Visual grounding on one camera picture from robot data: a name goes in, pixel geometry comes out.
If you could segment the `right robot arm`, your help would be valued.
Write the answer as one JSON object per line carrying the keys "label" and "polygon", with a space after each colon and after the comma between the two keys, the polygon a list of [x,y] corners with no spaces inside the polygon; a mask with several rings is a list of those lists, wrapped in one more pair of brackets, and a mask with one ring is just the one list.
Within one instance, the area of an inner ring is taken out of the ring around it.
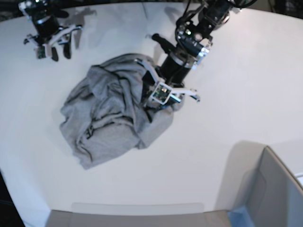
{"label": "right robot arm", "polygon": [[61,45],[66,59],[71,58],[71,35],[74,31],[81,30],[82,25],[61,25],[60,18],[67,18],[69,13],[53,6],[49,0],[22,0],[18,3],[22,14],[32,22],[36,35],[28,34],[23,44],[34,45],[37,59],[50,58],[58,61],[55,45]]}

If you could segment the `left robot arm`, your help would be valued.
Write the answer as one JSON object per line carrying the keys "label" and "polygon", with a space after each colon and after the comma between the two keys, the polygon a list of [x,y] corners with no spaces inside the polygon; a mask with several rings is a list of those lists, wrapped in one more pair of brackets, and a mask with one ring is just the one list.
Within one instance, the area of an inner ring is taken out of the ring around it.
{"label": "left robot arm", "polygon": [[185,77],[210,52],[211,33],[229,20],[230,11],[239,13],[254,3],[253,0],[203,0],[197,9],[186,9],[176,21],[176,45],[159,34],[151,35],[167,57],[161,66],[152,66],[143,59],[135,60],[147,70],[143,77],[142,105],[164,108],[181,103],[185,95],[199,102],[197,91],[185,88]]}

